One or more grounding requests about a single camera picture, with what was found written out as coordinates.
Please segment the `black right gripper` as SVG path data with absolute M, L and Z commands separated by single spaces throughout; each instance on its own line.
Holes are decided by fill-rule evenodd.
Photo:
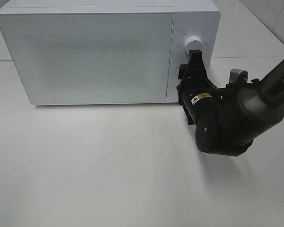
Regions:
M 185 88 L 192 92 L 200 89 L 217 90 L 217 86 L 207 76 L 202 51 L 190 50 L 189 57 L 188 65 L 181 64 L 179 66 L 178 80 L 180 80 L 180 83 L 177 85 L 178 98 L 182 99 Z

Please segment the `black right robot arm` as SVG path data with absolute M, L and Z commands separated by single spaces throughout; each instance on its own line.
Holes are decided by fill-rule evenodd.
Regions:
M 195 126 L 201 152 L 239 156 L 284 118 L 284 59 L 263 79 L 249 80 L 246 71 L 232 69 L 229 83 L 218 88 L 207 76 L 202 52 L 190 50 L 178 78 L 178 102 Z

